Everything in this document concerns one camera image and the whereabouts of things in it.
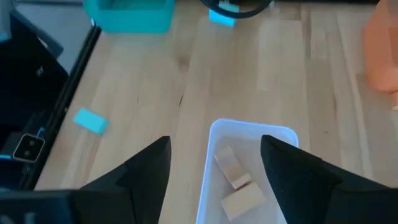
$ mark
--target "wooden block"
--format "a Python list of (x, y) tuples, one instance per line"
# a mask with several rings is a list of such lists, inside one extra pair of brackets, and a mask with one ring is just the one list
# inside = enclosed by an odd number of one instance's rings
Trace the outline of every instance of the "wooden block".
[(224, 198), (221, 204), (226, 216), (232, 221), (249, 209), (262, 204), (265, 199), (259, 186), (253, 182)]
[(215, 154), (215, 158), (225, 177), (234, 189), (242, 187), (245, 183), (251, 180), (250, 174), (248, 174), (241, 165), (239, 165), (231, 147), (228, 146), (217, 152)]
[(398, 92), (391, 94), (392, 98), (392, 109), (398, 110)]

